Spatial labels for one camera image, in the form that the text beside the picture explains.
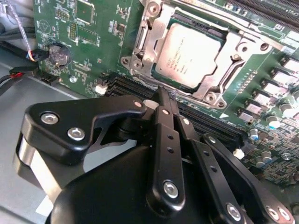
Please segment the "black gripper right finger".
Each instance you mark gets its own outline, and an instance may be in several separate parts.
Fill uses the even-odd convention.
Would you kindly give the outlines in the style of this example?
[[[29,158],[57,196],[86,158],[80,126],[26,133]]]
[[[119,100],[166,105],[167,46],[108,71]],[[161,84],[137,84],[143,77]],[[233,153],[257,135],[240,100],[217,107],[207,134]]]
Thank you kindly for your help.
[[[171,111],[192,164],[206,187],[214,224],[293,224],[291,212],[213,135],[201,137],[179,113],[173,95]]]

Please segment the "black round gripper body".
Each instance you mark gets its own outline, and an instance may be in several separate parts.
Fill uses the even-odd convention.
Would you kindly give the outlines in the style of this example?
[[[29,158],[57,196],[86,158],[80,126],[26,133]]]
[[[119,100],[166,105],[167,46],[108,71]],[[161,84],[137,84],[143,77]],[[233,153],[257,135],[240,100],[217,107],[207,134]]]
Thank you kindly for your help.
[[[172,217],[146,201],[152,147],[135,146],[71,181],[50,214],[52,224],[208,224],[208,190],[200,171],[184,161],[186,202]]]

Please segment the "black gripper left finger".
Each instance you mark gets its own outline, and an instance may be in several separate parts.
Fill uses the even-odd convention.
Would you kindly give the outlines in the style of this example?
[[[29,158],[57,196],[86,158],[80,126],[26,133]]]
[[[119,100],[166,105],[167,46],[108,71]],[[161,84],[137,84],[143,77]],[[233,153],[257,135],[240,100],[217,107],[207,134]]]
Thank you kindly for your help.
[[[181,211],[185,186],[179,132],[169,93],[48,102],[24,114],[16,155],[55,203],[71,181],[135,146],[152,147],[146,201]]]

